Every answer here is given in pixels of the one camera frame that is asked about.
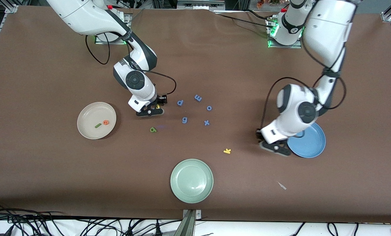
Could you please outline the blue round plate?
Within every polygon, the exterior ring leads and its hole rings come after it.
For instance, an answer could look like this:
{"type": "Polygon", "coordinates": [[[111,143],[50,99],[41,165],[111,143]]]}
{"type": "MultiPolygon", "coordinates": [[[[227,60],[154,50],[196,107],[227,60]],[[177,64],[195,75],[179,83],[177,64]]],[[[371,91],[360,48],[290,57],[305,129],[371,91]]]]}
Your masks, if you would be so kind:
{"type": "Polygon", "coordinates": [[[305,131],[297,134],[298,137],[288,139],[288,147],[299,157],[314,158],[319,156],[325,149],[326,136],[322,128],[314,123],[305,131]]]}

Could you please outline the beige round plate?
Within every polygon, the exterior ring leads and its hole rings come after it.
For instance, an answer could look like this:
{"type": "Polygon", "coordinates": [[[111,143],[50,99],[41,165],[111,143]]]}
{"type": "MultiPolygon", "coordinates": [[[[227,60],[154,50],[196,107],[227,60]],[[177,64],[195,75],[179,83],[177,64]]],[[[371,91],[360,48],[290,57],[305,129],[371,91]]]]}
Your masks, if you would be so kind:
{"type": "Polygon", "coordinates": [[[80,112],[76,125],[79,133],[91,140],[101,139],[109,135],[116,126],[117,114],[108,103],[95,102],[87,105],[80,112]],[[104,120],[109,120],[109,125],[103,125],[104,120]]]}

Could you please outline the pale green round plate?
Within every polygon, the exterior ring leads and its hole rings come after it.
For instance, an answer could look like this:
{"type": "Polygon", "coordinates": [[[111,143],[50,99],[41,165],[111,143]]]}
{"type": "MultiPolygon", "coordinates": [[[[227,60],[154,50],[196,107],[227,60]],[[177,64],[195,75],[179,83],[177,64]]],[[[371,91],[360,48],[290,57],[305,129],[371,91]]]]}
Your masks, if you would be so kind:
{"type": "Polygon", "coordinates": [[[198,159],[186,159],[178,163],[170,177],[173,194],[188,204],[200,203],[211,193],[214,186],[213,172],[198,159]]]}

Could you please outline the grey metal box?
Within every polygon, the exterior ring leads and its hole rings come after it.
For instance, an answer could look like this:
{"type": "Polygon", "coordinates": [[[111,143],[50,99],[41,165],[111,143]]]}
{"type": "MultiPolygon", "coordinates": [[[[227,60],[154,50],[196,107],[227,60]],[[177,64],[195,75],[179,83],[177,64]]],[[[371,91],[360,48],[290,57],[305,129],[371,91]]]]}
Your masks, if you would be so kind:
{"type": "Polygon", "coordinates": [[[225,10],[225,0],[177,0],[179,10],[225,10]]]}

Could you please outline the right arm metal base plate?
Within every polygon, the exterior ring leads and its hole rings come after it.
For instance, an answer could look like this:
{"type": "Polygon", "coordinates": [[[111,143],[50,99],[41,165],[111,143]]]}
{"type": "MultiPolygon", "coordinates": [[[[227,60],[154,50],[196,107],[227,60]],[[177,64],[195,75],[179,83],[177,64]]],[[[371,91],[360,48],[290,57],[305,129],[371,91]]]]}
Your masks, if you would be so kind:
{"type": "MultiPolygon", "coordinates": [[[[128,14],[124,12],[118,12],[116,13],[116,16],[118,16],[119,19],[122,20],[123,23],[125,23],[128,27],[131,27],[131,21],[133,19],[133,14],[128,14]]],[[[113,33],[101,33],[95,36],[95,44],[105,44],[108,43],[113,45],[124,45],[126,44],[126,41],[123,41],[119,38],[119,36],[113,34],[113,33]]]]}

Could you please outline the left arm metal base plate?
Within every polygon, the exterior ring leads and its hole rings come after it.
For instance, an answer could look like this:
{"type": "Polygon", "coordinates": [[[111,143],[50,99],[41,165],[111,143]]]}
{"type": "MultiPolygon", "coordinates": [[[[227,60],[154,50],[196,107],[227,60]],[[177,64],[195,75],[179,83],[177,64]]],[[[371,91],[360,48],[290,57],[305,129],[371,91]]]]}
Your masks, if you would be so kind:
{"type": "Polygon", "coordinates": [[[265,22],[266,26],[270,27],[267,29],[268,48],[302,48],[302,29],[286,28],[281,24],[281,17],[278,14],[267,17],[265,22]]]}

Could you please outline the aluminium profile post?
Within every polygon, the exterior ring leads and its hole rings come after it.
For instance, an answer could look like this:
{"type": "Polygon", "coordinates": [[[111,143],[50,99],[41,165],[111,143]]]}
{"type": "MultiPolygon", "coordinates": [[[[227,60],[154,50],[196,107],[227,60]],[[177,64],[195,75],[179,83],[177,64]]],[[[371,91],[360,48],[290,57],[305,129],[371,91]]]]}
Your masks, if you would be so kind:
{"type": "Polygon", "coordinates": [[[183,220],[174,233],[174,236],[194,236],[195,224],[201,219],[201,209],[184,209],[183,220]]]}

